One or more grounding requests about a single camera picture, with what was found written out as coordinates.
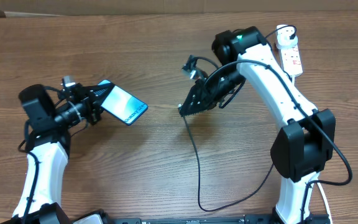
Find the blue Samsung Galaxy smartphone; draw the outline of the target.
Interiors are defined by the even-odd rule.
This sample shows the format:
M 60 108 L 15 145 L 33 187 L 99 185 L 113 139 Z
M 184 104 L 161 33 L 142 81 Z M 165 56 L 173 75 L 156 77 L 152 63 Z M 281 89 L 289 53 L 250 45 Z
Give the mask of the blue Samsung Galaxy smartphone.
M 117 85 L 114 85 L 101 107 L 128 126 L 132 125 L 148 109 L 146 103 Z

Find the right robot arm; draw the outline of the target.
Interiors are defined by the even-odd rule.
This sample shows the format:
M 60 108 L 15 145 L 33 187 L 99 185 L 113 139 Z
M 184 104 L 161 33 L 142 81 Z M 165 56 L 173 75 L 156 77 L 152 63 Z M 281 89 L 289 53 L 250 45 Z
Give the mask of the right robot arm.
M 330 213 L 310 212 L 311 194 L 321 187 L 319 175 L 332 158 L 336 126 L 329 110 L 320 111 L 295 87 L 302 74 L 297 29 L 281 24 L 275 45 L 258 28 L 227 30 L 211 46 L 215 71 L 206 73 L 190 56 L 182 70 L 192 80 L 182 117 L 224 108 L 250 83 L 273 116 L 278 129 L 270 156 L 281 176 L 279 200 L 269 214 L 245 215 L 241 223 L 331 223 Z

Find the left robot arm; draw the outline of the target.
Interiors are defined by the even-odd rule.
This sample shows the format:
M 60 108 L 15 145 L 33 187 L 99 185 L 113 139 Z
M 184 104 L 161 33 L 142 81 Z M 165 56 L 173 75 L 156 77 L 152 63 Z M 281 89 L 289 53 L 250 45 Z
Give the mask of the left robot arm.
M 96 124 L 101 119 L 101 105 L 114 88 L 113 83 L 83 86 L 64 85 L 55 104 L 49 87 L 36 84 L 19 93 L 28 119 L 19 152 L 27 156 L 27 173 L 21 199 L 8 223 L 70 223 L 61 208 L 62 183 L 70 157 L 70 128 L 82 121 Z

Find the white charger plug adapter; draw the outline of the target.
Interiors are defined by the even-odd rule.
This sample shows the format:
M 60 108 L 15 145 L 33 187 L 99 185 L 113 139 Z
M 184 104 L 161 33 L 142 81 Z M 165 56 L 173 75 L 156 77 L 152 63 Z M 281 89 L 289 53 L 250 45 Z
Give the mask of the white charger plug adapter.
M 289 49 L 298 44 L 296 27 L 293 25 L 281 24 L 276 28 L 276 47 L 279 50 Z

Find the white power strip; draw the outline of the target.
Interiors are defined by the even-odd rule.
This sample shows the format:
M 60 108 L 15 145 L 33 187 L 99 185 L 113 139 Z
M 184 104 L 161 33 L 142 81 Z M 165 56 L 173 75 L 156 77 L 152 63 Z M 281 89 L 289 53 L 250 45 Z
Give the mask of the white power strip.
M 289 49 L 278 49 L 278 52 L 281 68 L 287 72 L 291 78 L 298 77 L 303 73 L 298 44 Z

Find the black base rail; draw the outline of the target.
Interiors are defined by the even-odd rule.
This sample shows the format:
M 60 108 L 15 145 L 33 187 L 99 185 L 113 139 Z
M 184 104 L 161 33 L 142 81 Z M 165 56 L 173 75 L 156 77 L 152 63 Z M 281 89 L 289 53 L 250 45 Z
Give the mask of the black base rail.
M 72 221 L 73 224 L 279 224 L 283 223 L 277 215 L 259 214 L 244 215 L 243 217 L 215 218 L 173 218 L 146 219 L 140 218 L 111 218 L 104 210 L 95 210 Z

